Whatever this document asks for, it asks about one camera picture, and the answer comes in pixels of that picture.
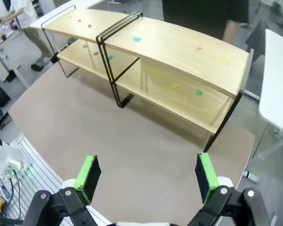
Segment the floor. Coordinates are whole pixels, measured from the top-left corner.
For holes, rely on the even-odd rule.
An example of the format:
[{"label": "floor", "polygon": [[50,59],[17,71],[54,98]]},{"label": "floor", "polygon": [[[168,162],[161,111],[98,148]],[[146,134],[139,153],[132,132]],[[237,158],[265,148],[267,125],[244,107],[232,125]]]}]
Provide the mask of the floor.
[{"label": "floor", "polygon": [[[163,14],[161,6],[161,0],[134,0],[133,2],[125,5],[125,11],[127,13],[132,11],[143,11],[145,16],[162,20]],[[110,6],[110,10],[124,11],[124,8],[123,6]],[[271,30],[281,32],[281,29],[279,29],[276,25],[276,20],[278,18],[270,14],[269,9],[264,6],[260,7],[258,15],[252,22],[253,26],[262,18],[268,21]],[[247,30],[240,27],[233,44],[239,48],[245,49],[246,46],[244,42],[249,36],[251,29],[252,28],[249,28]],[[63,36],[58,36],[57,39],[60,41],[61,45],[66,40]],[[38,49],[31,44],[23,34],[20,34],[17,38],[15,38],[15,40],[5,48],[5,52],[10,56],[11,61],[15,65],[22,65],[19,70],[25,76],[29,84],[36,81],[43,72],[50,67],[50,65],[47,65],[41,73],[33,72],[30,69],[30,64],[38,57],[39,53]],[[253,64],[247,84],[247,89],[258,96],[261,92],[263,66],[264,56],[260,57]],[[1,67],[0,73],[4,73],[4,69]],[[11,91],[16,95],[20,95],[25,90],[20,81],[17,79],[7,85],[10,86]],[[274,127],[261,119],[258,114],[258,102],[256,100],[249,97],[243,97],[230,120],[256,135],[252,156],[258,155],[260,152],[264,151],[276,142],[273,136]],[[7,125],[0,132],[0,138],[9,143],[15,139],[21,131],[9,117],[5,119],[5,123]],[[259,189],[262,193],[270,218],[276,211],[278,215],[276,225],[283,225],[283,147],[262,164],[251,168],[251,171],[257,176],[260,176],[260,182],[258,184],[254,184],[251,181],[242,178],[238,190],[242,191],[247,187],[255,187]],[[220,225],[231,226],[233,223],[230,219],[223,218]]]}]

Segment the workbench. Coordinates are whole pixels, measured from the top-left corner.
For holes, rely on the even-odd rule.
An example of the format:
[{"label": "workbench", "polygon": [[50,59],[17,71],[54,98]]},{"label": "workbench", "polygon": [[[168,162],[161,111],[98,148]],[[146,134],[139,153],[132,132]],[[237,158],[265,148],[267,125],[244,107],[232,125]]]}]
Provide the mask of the workbench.
[{"label": "workbench", "polygon": [[[122,110],[114,101],[106,80],[83,69],[67,78],[54,64],[9,114],[62,180],[76,178],[87,155],[98,156],[92,207],[110,222],[187,225],[202,207],[194,172],[199,130],[141,98]],[[208,152],[217,175],[236,187],[254,139],[227,123]]]},{"label": "workbench", "polygon": [[108,80],[119,107],[136,95],[211,134],[205,152],[243,93],[247,52],[141,13],[74,9],[44,30],[79,39],[58,58]]}]

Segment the screw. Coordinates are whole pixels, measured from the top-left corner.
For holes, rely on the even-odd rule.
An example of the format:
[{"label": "screw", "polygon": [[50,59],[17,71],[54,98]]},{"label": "screw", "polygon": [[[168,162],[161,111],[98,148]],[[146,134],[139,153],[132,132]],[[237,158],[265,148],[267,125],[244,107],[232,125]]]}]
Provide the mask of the screw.
[{"label": "screw", "polygon": [[227,189],[225,187],[221,188],[220,193],[221,194],[226,194],[227,193]]},{"label": "screw", "polygon": [[249,192],[247,192],[247,195],[249,196],[249,197],[253,197],[254,196],[254,191],[252,191],[252,190],[250,190]]},{"label": "screw", "polygon": [[65,191],[65,195],[71,195],[71,191],[69,191],[69,190],[67,190],[67,191]]}]

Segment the yellow sticky note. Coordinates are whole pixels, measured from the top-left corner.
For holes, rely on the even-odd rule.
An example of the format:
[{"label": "yellow sticky note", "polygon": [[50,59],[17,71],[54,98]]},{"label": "yellow sticky note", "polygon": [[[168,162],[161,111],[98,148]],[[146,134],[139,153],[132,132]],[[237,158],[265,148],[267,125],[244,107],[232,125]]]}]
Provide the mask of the yellow sticky note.
[{"label": "yellow sticky note", "polygon": [[172,85],[172,89],[175,89],[175,88],[177,88],[177,87],[179,87],[179,85],[176,84],[176,83]]},{"label": "yellow sticky note", "polygon": [[222,63],[225,63],[226,65],[228,65],[231,61],[227,60],[227,59],[224,59],[224,58],[221,58],[220,61]]}]

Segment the person in black shirt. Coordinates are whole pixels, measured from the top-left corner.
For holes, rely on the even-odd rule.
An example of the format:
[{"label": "person in black shirt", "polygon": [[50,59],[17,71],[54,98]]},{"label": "person in black shirt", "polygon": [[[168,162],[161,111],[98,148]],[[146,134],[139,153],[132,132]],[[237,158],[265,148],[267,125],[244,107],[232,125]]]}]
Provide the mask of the person in black shirt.
[{"label": "person in black shirt", "polygon": [[231,42],[249,19],[249,0],[162,0],[166,22]]}]

